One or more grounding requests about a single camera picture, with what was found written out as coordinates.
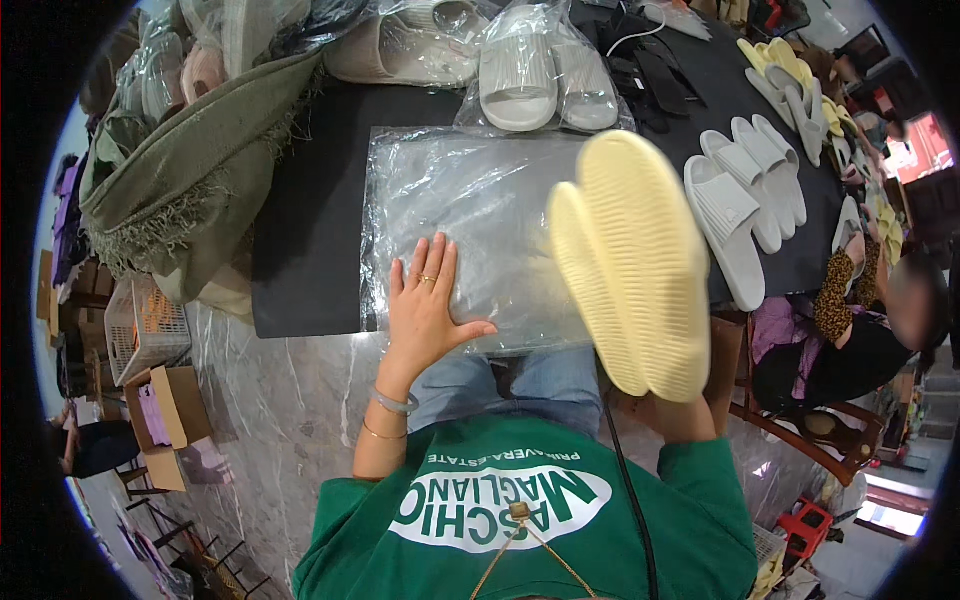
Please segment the marble floor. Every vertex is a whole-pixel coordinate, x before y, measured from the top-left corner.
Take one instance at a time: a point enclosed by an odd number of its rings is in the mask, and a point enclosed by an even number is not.
[[[271,578],[253,598],[290,598],[319,486],[350,474],[353,440],[386,340],[379,333],[261,340],[222,313],[197,303],[187,308],[190,359],[215,433],[180,455],[187,492],[151,496],[152,502],[178,520],[195,521],[204,540],[219,536],[221,555],[245,540],[231,559],[244,567],[240,578],[248,584]],[[656,472],[662,439],[626,419],[617,421],[617,431],[629,458]],[[816,493],[827,478],[799,451],[767,441],[736,418],[728,436],[748,507],[762,527],[772,528],[798,495]],[[601,438],[609,444],[606,426]],[[115,475],[98,481],[129,504]],[[129,516],[145,531],[156,529],[145,510]]]

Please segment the green sweatshirt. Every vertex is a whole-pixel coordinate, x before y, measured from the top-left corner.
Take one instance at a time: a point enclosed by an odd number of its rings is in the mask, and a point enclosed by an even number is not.
[[[745,598],[756,577],[750,517],[726,440],[667,445],[657,479],[628,463],[656,557],[660,598]],[[647,557],[612,451],[545,420],[495,415],[410,436],[379,483],[323,483],[299,599],[469,598],[517,525],[529,527],[600,596],[648,598]],[[585,598],[526,532],[478,598]]]

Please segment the gold bracelet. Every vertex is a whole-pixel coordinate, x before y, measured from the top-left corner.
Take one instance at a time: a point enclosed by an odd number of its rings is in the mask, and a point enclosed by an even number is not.
[[[380,438],[381,440],[402,440],[403,438],[407,437],[406,432],[404,432],[402,436],[398,436],[396,438],[388,438],[387,436],[381,436],[381,435],[375,434],[373,433],[373,430],[367,426],[366,419],[363,419],[363,428],[369,431],[370,435],[374,436],[375,438]]]

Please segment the white power cord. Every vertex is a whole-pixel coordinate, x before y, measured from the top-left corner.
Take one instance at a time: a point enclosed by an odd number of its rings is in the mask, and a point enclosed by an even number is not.
[[[607,52],[607,58],[609,58],[610,55],[613,54],[613,51],[616,50],[616,47],[620,45],[620,42],[626,41],[626,40],[628,40],[628,39],[633,39],[634,37],[651,36],[652,34],[655,34],[656,32],[659,32],[659,31],[662,30],[664,27],[666,27],[666,12],[664,12],[661,7],[659,7],[659,6],[656,5],[656,4],[645,4],[645,5],[643,5],[643,6],[645,6],[645,7],[653,7],[653,8],[655,8],[655,9],[657,9],[658,11],[660,11],[660,18],[662,19],[662,22],[660,23],[660,25],[658,26],[658,28],[657,28],[657,29],[654,29],[654,30],[651,30],[651,31],[649,31],[649,32],[643,32],[642,34],[631,34],[631,35],[629,35],[629,36],[622,37],[622,38],[618,39],[618,40],[616,41],[616,43],[615,43],[613,46],[611,46],[611,47],[610,47],[610,50]]]

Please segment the white oval logo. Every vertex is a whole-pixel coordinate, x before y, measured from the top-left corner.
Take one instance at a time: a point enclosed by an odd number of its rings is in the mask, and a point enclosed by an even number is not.
[[[527,527],[550,541],[583,529],[611,493],[610,484],[596,475],[552,465],[428,473],[410,484],[390,531],[415,543],[480,554],[498,550],[516,530],[508,509],[513,502],[527,503]],[[521,531],[509,549],[539,547]]]

